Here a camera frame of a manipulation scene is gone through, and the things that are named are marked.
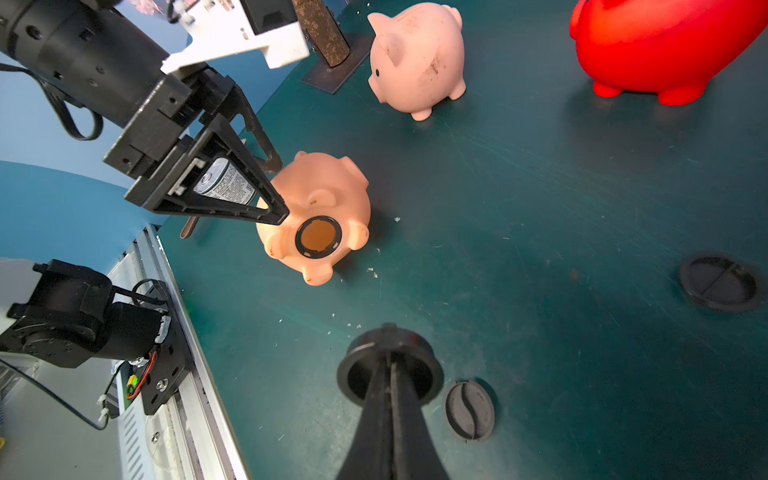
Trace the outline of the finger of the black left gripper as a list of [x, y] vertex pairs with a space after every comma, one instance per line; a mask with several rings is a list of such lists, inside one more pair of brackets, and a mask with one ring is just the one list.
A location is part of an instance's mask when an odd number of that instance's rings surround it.
[[154, 169], [140, 174], [126, 199], [158, 214], [210, 217], [279, 225], [290, 210], [267, 178], [259, 162], [241, 143], [230, 121], [218, 113], [196, 138], [174, 137], [169, 127], [128, 123], [124, 138], [150, 142], [160, 147], [154, 159], [144, 146], [139, 158]]
[[266, 155], [262, 161], [264, 171], [271, 174], [278, 173], [283, 167], [282, 159], [264, 131], [244, 92], [239, 86], [234, 86], [232, 93], [236, 98], [237, 111], [244, 119], [245, 129], [253, 135], [259, 148]]

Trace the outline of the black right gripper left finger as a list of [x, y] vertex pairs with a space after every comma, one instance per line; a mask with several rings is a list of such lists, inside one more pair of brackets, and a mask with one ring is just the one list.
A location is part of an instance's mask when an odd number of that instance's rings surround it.
[[379, 360], [369, 383], [362, 413], [338, 479], [391, 479], [393, 427], [390, 374]]

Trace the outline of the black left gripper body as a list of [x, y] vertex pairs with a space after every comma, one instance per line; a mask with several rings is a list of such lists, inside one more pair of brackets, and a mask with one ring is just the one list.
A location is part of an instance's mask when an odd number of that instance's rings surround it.
[[[38, 82], [73, 138], [98, 138], [105, 121], [123, 128], [104, 162], [132, 179], [185, 179], [188, 163], [237, 157], [234, 81], [204, 62], [162, 72], [166, 51], [114, 8], [4, 1], [1, 50]], [[68, 104], [91, 111], [91, 134], [79, 132]]]

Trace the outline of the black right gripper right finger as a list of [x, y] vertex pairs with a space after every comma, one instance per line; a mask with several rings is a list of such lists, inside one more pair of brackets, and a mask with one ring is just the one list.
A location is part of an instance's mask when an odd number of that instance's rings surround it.
[[394, 479], [448, 479], [402, 356], [391, 364]]

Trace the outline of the peach piggy bank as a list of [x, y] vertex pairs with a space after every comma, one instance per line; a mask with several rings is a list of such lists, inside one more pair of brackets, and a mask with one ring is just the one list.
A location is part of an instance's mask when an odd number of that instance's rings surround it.
[[279, 225], [256, 226], [266, 254], [310, 286], [327, 283], [333, 267], [370, 238], [368, 179], [347, 156], [300, 151], [272, 185], [289, 215]]

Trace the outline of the pink piggy bank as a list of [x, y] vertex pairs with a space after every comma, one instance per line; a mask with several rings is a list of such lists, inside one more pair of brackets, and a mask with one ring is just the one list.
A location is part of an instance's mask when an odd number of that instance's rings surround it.
[[423, 2], [394, 17], [373, 12], [368, 84], [382, 104], [424, 121], [446, 98], [466, 92], [463, 20], [447, 4]]

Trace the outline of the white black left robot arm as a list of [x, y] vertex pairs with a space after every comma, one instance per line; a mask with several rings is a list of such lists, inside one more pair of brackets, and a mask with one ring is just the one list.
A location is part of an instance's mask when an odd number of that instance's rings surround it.
[[[278, 225], [288, 207], [270, 182], [278, 153], [242, 89], [211, 61], [259, 50], [278, 68], [308, 55], [288, 1], [171, 1], [161, 14], [191, 43], [168, 53], [113, 1], [5, 1], [1, 50], [32, 77], [73, 138], [71, 107], [99, 135], [122, 130], [107, 165], [133, 180], [129, 202], [157, 214]], [[53, 260], [1, 269], [1, 347], [64, 368], [93, 357], [154, 357], [169, 318], [158, 299], [92, 269]]]

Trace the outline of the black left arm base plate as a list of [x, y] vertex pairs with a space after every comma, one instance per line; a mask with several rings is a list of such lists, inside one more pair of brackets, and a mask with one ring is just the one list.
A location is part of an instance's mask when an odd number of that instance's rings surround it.
[[137, 402], [147, 416], [154, 415], [177, 392], [193, 367], [188, 342], [182, 327], [173, 321], [165, 341], [156, 348], [155, 363], [140, 392], [130, 398], [124, 392], [123, 406]]

